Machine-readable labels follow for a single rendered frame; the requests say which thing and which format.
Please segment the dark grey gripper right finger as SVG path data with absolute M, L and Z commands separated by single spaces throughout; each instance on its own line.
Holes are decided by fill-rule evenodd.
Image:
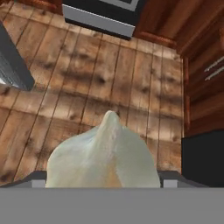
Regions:
M 177 171 L 158 171 L 157 173 L 163 188 L 207 188 L 207 185 L 184 178 Z

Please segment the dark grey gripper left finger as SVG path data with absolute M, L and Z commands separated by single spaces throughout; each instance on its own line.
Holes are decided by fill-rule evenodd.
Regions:
M 1 185 L 1 188 L 44 188 L 46 186 L 46 171 L 34 171 L 25 178 Z

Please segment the white garlic bulb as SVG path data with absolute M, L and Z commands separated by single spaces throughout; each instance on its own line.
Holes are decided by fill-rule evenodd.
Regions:
M 159 188 L 145 141 L 109 110 L 99 125 L 61 142 L 46 167 L 47 188 Z

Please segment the wooden cabinet run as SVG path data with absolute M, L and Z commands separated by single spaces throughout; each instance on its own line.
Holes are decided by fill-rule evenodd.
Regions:
M 184 67 L 184 133 L 224 130 L 224 0 L 146 0 L 134 36 L 174 49 Z

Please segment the black dishwasher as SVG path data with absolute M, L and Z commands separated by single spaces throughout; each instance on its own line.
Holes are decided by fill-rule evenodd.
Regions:
M 224 188 L 224 129 L 183 137 L 181 170 L 186 179 Z

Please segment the black and silver oven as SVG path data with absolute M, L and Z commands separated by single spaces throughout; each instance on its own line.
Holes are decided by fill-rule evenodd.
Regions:
M 62 0 L 69 24 L 130 40 L 146 0 Z

